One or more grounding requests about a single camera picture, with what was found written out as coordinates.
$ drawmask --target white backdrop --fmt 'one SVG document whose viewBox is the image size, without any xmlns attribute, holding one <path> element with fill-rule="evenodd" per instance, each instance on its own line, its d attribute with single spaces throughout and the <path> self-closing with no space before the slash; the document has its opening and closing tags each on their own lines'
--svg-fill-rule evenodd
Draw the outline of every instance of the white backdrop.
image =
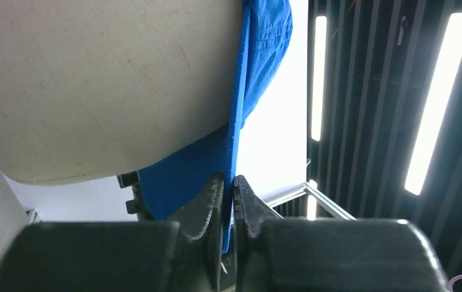
<svg viewBox="0 0 462 292">
<path fill-rule="evenodd" d="M 241 131 L 237 174 L 262 199 L 306 180 L 307 1 L 290 1 L 293 33 L 272 83 Z M 135 221 L 115 177 L 63 186 L 28 186 L 7 178 L 25 209 L 43 221 Z"/>
</svg>

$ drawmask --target metal frame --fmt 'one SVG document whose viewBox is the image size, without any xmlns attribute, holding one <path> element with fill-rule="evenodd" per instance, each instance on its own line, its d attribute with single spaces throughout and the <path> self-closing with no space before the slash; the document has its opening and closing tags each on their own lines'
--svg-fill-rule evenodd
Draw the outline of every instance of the metal frame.
<svg viewBox="0 0 462 292">
<path fill-rule="evenodd" d="M 28 224 L 41 223 L 41 218 L 35 209 L 28 210 L 26 214 L 28 215 Z"/>
<path fill-rule="evenodd" d="M 325 194 L 320 192 L 317 189 L 314 189 L 307 182 L 304 182 L 298 186 L 292 187 L 291 189 L 285 190 L 275 196 L 270 197 L 265 200 L 265 202 L 271 207 L 274 208 L 278 205 L 284 204 L 288 201 L 296 199 L 300 196 L 310 195 L 317 199 L 317 203 L 328 211 L 334 218 L 343 219 L 343 220 L 356 220 L 351 214 L 347 213 L 342 207 L 333 202 Z"/>
</svg>

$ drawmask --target beige cushion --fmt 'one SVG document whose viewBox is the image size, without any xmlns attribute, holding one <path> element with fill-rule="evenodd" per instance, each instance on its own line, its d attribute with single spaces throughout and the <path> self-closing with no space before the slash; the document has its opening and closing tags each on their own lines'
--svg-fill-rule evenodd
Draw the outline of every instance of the beige cushion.
<svg viewBox="0 0 462 292">
<path fill-rule="evenodd" d="M 228 120 L 241 0 L 0 0 L 0 169 L 62 184 Z"/>
</svg>

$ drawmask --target blue cloth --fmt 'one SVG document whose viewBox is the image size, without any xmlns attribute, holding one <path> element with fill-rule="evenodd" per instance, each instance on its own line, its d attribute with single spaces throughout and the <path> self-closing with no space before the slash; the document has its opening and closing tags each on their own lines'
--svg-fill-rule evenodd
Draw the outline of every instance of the blue cloth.
<svg viewBox="0 0 462 292">
<path fill-rule="evenodd" d="M 144 200 L 158 220 L 193 199 L 214 172 L 224 173 L 222 252 L 229 246 L 240 130 L 275 75 L 292 28 L 289 0 L 244 0 L 229 124 L 139 171 Z"/>
</svg>

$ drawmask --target black slatted wall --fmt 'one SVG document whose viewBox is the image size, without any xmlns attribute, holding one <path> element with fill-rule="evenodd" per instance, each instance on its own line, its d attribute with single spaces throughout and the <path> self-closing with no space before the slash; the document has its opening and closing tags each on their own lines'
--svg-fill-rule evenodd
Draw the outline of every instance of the black slatted wall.
<svg viewBox="0 0 462 292">
<path fill-rule="evenodd" d="M 462 61 L 422 192 L 404 189 L 446 25 L 462 1 L 310 0 L 309 8 L 308 178 L 355 217 L 411 220 L 448 275 L 462 273 Z M 327 16 L 327 51 L 316 142 L 310 110 L 318 15 Z"/>
<path fill-rule="evenodd" d="M 306 197 L 300 196 L 286 203 L 274 207 L 274 210 L 283 217 L 306 216 Z"/>
</svg>

